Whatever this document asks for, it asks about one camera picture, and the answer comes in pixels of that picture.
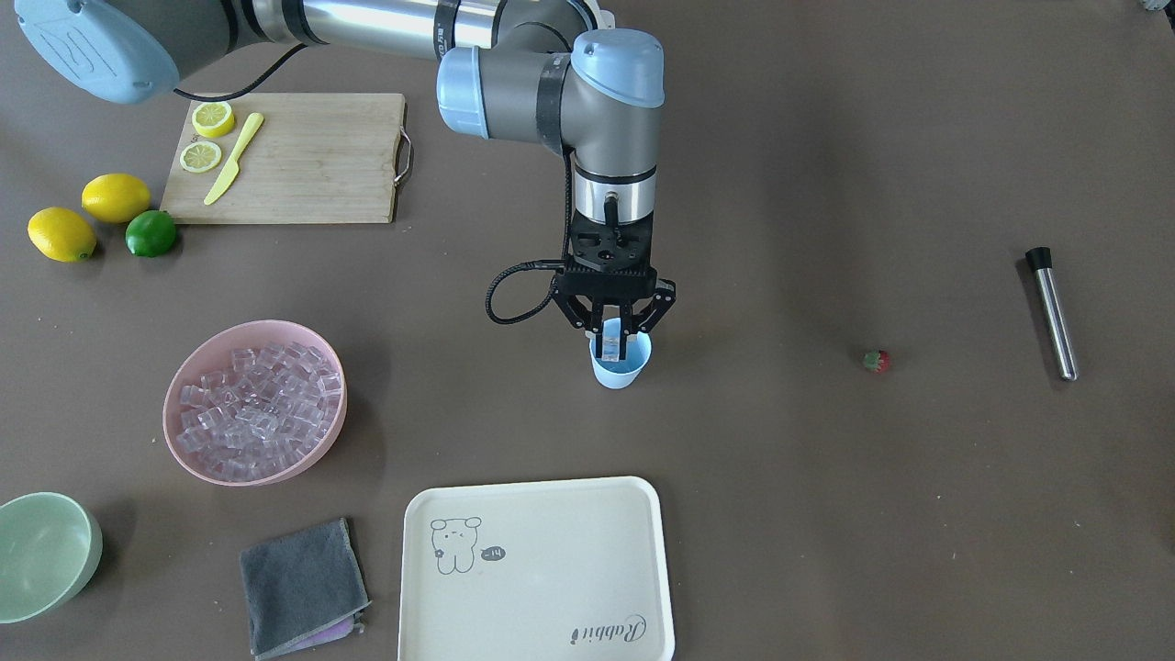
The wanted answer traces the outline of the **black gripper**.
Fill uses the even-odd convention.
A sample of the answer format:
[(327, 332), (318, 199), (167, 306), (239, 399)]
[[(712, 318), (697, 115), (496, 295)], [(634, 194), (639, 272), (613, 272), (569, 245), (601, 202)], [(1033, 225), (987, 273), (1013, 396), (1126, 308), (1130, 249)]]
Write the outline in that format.
[(617, 306), (617, 360), (627, 359), (631, 333), (651, 333), (678, 301), (676, 284), (651, 267), (654, 214), (605, 225), (572, 213), (563, 267), (555, 272), (553, 302), (572, 328), (590, 331), (593, 360), (606, 352), (605, 306)]

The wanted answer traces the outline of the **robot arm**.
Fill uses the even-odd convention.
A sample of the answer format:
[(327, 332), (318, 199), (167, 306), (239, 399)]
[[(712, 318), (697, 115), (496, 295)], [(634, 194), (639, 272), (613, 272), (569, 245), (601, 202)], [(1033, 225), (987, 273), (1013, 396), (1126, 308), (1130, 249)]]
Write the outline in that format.
[(449, 129), (544, 146), (565, 168), (560, 259), (548, 297), (627, 356), (676, 290), (650, 263), (665, 54), (596, 1), (16, 1), (24, 34), (59, 74), (137, 104), (253, 43), (343, 46), (438, 65)]

